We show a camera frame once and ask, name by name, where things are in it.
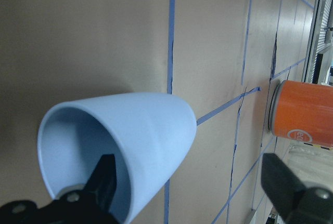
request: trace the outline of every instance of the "bolt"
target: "bolt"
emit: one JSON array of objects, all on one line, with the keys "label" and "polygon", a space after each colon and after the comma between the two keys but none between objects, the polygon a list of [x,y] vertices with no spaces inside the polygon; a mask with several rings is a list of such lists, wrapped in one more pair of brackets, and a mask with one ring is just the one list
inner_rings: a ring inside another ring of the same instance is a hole
[{"label": "bolt", "polygon": [[77,202],[79,199],[80,199],[80,196],[76,192],[72,192],[69,195],[67,195],[68,202]]},{"label": "bolt", "polygon": [[316,189],[315,191],[316,195],[322,199],[328,199],[329,198],[329,192],[327,192],[324,189]]},{"label": "bolt", "polygon": [[19,203],[18,205],[16,205],[15,207],[12,208],[11,212],[13,214],[19,214],[19,213],[25,211],[26,208],[27,207],[24,204]]}]

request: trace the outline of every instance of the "black object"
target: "black object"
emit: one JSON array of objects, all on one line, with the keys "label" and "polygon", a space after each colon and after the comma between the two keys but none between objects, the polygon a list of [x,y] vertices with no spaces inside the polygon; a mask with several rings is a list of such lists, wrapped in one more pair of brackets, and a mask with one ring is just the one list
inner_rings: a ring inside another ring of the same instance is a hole
[{"label": "black object", "polygon": [[261,185],[286,224],[333,224],[333,194],[306,186],[274,153],[263,154]]},{"label": "black object", "polygon": [[32,201],[14,201],[0,208],[7,224],[118,224],[108,213],[117,186],[114,155],[102,155],[83,190],[64,194],[37,209]]}]

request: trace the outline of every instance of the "can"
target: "can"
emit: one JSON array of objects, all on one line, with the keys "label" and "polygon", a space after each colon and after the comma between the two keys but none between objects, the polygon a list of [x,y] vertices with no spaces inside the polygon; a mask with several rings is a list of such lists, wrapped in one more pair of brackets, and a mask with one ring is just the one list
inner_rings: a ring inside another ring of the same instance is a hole
[{"label": "can", "polygon": [[333,88],[283,81],[275,89],[268,116],[274,136],[333,147]]}]

